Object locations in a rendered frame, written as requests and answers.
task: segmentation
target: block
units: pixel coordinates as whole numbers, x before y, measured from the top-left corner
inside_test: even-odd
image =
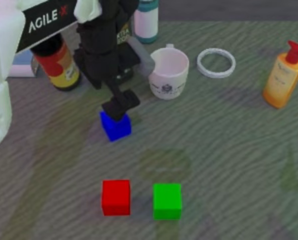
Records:
[[[130,215],[130,181],[104,180],[102,182],[101,207],[104,216]]]
[[[153,218],[155,220],[178,220],[182,213],[181,185],[156,183],[153,185]]]
[[[111,119],[104,111],[100,112],[102,128],[110,142],[126,137],[131,134],[131,120],[127,114],[120,121]]]

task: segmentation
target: agile x logo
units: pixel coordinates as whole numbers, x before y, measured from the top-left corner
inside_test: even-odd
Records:
[[[63,5],[59,9],[54,9],[50,12],[43,14],[42,16],[37,17],[35,20],[32,20],[29,24],[28,33],[32,32],[51,24],[59,19],[59,16],[62,18],[68,14],[68,5]]]

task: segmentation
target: pump dispenser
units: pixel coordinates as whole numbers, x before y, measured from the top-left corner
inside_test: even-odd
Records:
[[[298,43],[288,43],[291,49],[278,55],[262,94],[277,109],[287,105],[298,82]]]

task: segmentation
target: white mug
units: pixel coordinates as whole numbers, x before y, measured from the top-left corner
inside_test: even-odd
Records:
[[[152,93],[159,99],[175,99],[183,92],[189,71],[189,59],[185,53],[167,44],[151,54],[155,62],[149,84]]]

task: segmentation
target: logo on mug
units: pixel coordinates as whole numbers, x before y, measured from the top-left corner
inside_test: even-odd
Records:
[[[161,90],[164,94],[169,94],[173,91],[173,86],[166,84],[161,87]]]

